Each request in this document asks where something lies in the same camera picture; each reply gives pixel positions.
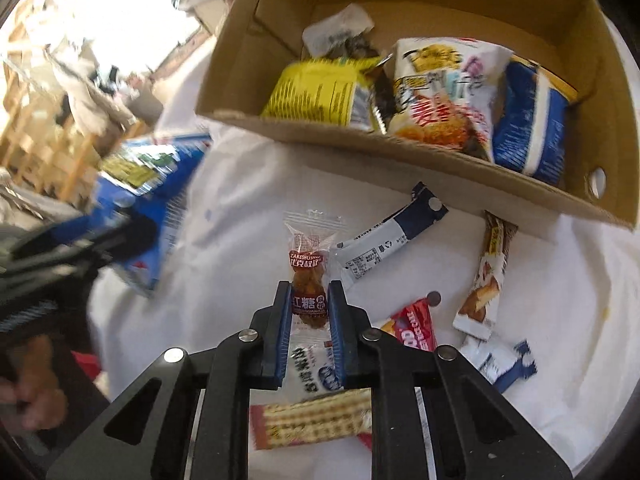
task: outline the white circular sticker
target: white circular sticker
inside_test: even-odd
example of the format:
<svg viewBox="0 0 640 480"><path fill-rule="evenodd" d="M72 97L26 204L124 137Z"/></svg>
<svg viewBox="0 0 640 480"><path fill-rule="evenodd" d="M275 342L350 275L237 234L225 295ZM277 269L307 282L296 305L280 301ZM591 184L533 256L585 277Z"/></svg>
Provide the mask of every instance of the white circular sticker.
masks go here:
<svg viewBox="0 0 640 480"><path fill-rule="evenodd" d="M442 209L442 202L436 197L432 196L429 199L429 207L434 211L440 211L440 209Z"/></svg>

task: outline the hole in cardboard box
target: hole in cardboard box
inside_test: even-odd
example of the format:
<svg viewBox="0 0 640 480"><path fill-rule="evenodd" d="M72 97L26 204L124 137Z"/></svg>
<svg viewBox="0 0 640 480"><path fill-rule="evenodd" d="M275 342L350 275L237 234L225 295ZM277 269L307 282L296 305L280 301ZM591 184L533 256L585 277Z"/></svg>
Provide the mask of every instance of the hole in cardboard box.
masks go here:
<svg viewBox="0 0 640 480"><path fill-rule="evenodd" d="M587 176L587 190L597 200L604 196L607 187L607 175L602 168L596 168Z"/></svg>

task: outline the checkered wafer wrapper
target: checkered wafer wrapper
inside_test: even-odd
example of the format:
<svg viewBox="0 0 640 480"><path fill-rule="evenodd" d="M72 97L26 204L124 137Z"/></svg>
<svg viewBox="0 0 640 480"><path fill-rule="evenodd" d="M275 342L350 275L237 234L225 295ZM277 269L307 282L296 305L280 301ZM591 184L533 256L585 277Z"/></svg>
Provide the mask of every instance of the checkered wafer wrapper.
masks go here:
<svg viewBox="0 0 640 480"><path fill-rule="evenodd" d="M256 449L371 433L371 390L348 390L297 404L251 406L250 418Z"/></svg>

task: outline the human hand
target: human hand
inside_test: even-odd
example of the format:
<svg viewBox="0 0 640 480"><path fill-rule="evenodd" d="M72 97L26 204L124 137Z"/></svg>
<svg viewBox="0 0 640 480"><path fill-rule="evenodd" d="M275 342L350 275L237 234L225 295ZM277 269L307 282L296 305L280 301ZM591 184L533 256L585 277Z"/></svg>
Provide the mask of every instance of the human hand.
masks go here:
<svg viewBox="0 0 640 480"><path fill-rule="evenodd" d="M28 403L20 415L24 430L50 430L66 417L66 395L51 369L52 347L45 335L33 337L19 350L13 350L17 363L17 383L0 378L0 403Z"/></svg>

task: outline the yellow snack bag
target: yellow snack bag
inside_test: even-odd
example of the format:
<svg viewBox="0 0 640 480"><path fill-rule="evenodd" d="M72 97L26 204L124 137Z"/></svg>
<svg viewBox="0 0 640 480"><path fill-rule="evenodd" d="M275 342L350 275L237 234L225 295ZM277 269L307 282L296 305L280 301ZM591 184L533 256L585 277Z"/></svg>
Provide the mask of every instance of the yellow snack bag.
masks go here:
<svg viewBox="0 0 640 480"><path fill-rule="evenodd" d="M282 71L262 116L372 130L371 94L363 72L379 62L373 57L292 63Z"/></svg>

